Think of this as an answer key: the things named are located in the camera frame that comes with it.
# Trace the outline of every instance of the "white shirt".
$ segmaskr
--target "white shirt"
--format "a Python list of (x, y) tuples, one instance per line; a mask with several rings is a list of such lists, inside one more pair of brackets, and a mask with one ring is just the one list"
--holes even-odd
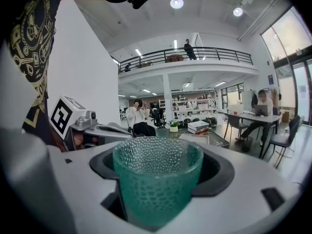
[(142, 108), (140, 110), (137, 110), (135, 107), (129, 107), (126, 110), (128, 125), (131, 128), (133, 128), (134, 124), (144, 122), (145, 118), (147, 118), (149, 115), (150, 110), (148, 108), (146, 110), (143, 110)]
[(258, 105), (267, 105), (268, 115), (273, 115), (273, 102), (270, 98), (267, 98), (265, 102), (262, 102), (260, 99), (258, 99)]

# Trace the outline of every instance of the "round ceiling lamp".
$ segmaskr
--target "round ceiling lamp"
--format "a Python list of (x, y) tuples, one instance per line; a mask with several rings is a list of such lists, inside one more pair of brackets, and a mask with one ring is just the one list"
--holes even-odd
[(241, 9), (241, 8), (235, 8), (234, 10), (233, 10), (233, 14), (234, 14), (234, 16), (236, 16), (236, 17), (240, 17), (242, 14), (243, 14), (243, 10)]
[(173, 7), (174, 9), (179, 9), (183, 6), (183, 0), (171, 0), (170, 1), (170, 5), (171, 7)]

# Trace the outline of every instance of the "black and white marker cube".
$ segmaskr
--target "black and white marker cube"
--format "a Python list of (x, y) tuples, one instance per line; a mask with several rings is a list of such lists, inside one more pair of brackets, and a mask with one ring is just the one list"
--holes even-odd
[(65, 139), (69, 126), (80, 116), (86, 116), (86, 112), (87, 109), (75, 99), (60, 96), (50, 116), (50, 123), (59, 136)]

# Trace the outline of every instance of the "black shirt with gold print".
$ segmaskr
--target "black shirt with gold print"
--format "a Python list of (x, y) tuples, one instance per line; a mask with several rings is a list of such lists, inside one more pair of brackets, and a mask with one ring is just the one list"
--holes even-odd
[(55, 145), (47, 112), (47, 71), (60, 0), (28, 0), (13, 18), (7, 36), (13, 60), (38, 96), (30, 108), (23, 129)]

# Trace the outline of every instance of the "laptop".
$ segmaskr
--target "laptop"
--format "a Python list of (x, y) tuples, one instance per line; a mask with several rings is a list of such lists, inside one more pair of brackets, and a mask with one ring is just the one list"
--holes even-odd
[(254, 114), (256, 116), (268, 116), (268, 106), (267, 105), (255, 105)]

